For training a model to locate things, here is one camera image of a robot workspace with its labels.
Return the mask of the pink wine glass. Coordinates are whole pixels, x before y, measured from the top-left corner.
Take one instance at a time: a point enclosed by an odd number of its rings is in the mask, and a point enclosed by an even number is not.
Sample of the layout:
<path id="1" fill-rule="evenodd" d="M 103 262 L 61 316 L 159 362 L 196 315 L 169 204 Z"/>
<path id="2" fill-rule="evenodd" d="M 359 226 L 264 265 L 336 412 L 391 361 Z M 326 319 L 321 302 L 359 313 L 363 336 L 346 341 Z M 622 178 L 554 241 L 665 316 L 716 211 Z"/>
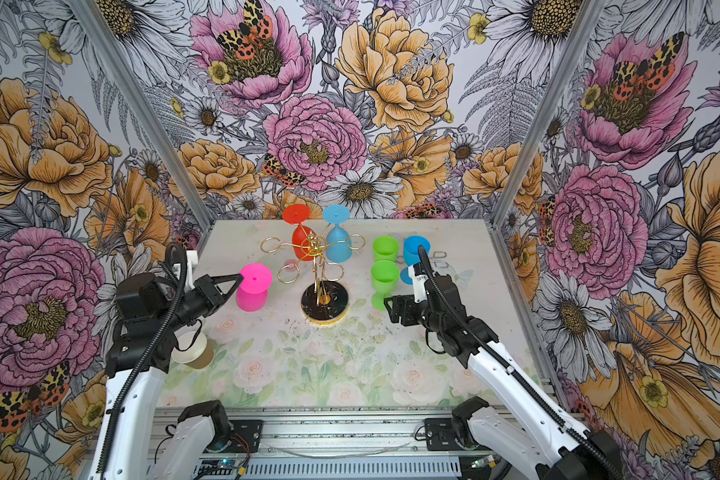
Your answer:
<path id="1" fill-rule="evenodd" d="M 273 281 L 270 269 L 261 263 L 248 264 L 240 270 L 242 281 L 236 291 L 236 304 L 245 312 L 261 310 L 268 299 Z"/>

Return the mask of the green wine glass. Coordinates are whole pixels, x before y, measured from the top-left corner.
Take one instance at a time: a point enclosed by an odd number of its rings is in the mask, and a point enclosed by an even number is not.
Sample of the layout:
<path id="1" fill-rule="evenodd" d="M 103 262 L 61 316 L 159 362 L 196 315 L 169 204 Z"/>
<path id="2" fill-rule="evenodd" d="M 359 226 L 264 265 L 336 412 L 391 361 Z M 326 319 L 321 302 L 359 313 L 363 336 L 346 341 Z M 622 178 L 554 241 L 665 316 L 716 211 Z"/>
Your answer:
<path id="1" fill-rule="evenodd" d="M 371 284 L 374 289 L 372 306 L 384 311 L 384 299 L 391 296 L 399 280 L 399 270 L 395 262 L 390 260 L 376 261 L 370 270 Z"/>
<path id="2" fill-rule="evenodd" d="M 383 235 L 377 237 L 372 244 L 373 259 L 377 261 L 397 261 L 399 242 L 396 238 Z"/>

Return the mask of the blue wine glass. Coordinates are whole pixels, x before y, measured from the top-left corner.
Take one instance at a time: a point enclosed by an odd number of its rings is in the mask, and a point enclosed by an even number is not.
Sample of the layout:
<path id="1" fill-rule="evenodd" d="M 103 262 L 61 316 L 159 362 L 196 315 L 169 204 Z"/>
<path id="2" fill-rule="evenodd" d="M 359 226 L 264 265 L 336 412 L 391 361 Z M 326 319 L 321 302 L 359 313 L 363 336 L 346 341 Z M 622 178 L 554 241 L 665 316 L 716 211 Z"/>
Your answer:
<path id="1" fill-rule="evenodd" d="M 330 226 L 325 236 L 325 256 L 330 262 L 344 263 L 352 256 L 350 235 L 342 227 L 350 218 L 350 210 L 343 205 L 331 205 L 323 210 L 323 218 Z"/>
<path id="2" fill-rule="evenodd" d="M 400 279 L 406 285 L 411 285 L 413 280 L 409 274 L 409 267 L 420 261 L 419 248 L 423 247 L 426 252 L 431 249 L 430 242 L 423 236 L 409 236 L 403 243 L 403 261 L 405 266 L 400 272 Z"/>

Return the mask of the red wine glass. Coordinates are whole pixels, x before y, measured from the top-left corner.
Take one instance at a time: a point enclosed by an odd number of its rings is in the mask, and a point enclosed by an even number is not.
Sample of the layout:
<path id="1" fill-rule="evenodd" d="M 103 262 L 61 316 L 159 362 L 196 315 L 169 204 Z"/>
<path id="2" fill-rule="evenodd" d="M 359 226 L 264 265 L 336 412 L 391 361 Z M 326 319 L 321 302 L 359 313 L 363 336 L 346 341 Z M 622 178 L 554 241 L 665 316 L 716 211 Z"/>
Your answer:
<path id="1" fill-rule="evenodd" d="M 311 261 L 313 256 L 310 254 L 309 238 L 314 231 L 304 224 L 310 218 L 310 209 L 306 205 L 290 205 L 284 209 L 282 218 L 294 227 L 291 244 L 296 258 L 300 261 Z"/>

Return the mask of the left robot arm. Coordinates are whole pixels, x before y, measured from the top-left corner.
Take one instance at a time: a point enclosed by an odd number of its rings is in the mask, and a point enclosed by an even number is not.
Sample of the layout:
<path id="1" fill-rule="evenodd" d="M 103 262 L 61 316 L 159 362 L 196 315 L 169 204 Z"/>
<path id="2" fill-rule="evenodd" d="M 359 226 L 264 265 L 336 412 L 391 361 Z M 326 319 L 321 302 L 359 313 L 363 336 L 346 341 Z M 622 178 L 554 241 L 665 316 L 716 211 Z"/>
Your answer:
<path id="1" fill-rule="evenodd" d="M 115 304 L 123 315 L 121 332 L 113 333 L 105 374 L 107 397 L 97 441 L 92 479 L 142 473 L 137 465 L 137 438 L 151 425 L 157 399 L 178 346 L 175 332 L 219 310 L 243 280 L 240 273 L 204 275 L 187 291 L 184 280 L 138 274 L 118 287 Z"/>

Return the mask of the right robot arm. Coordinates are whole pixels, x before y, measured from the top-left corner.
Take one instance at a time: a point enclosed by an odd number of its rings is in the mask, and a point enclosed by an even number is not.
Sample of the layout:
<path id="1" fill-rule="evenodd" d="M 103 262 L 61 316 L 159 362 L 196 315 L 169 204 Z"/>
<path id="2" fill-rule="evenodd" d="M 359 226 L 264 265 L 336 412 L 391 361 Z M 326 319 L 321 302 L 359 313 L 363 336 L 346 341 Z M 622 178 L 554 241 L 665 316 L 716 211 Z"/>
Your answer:
<path id="1" fill-rule="evenodd" d="M 488 386 L 514 420 L 472 398 L 452 412 L 459 441 L 484 446 L 529 479 L 620 479 L 620 449 L 566 412 L 526 374 L 487 324 L 469 315 L 451 277 L 411 269 L 413 291 L 385 300 L 394 323 L 437 335 L 445 354 Z"/>

